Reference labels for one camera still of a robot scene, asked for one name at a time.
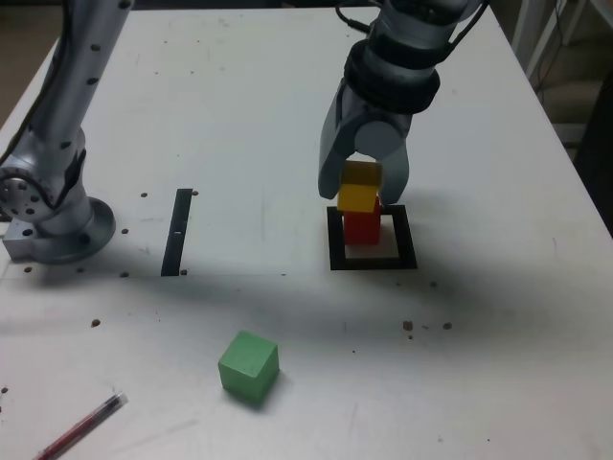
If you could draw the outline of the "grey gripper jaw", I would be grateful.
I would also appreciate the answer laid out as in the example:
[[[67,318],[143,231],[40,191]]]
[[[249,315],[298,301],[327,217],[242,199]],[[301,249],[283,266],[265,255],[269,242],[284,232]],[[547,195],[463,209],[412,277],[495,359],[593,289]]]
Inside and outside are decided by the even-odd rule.
[[[390,123],[371,121],[363,125],[354,136],[355,150],[372,157],[380,165],[379,197],[383,205],[397,203],[407,185],[407,134],[406,130],[398,130]]]
[[[336,197],[346,159],[354,152],[354,136],[362,122],[354,95],[341,80],[324,121],[320,139],[318,192],[322,198]]]

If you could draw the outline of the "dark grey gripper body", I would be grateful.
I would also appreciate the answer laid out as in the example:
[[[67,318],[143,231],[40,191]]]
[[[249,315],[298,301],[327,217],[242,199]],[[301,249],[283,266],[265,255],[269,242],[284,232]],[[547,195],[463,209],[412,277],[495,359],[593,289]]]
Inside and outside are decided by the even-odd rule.
[[[387,123],[393,126],[402,138],[408,136],[413,118],[411,114],[397,114],[369,103],[349,87],[344,90],[344,116],[362,116],[367,122]]]

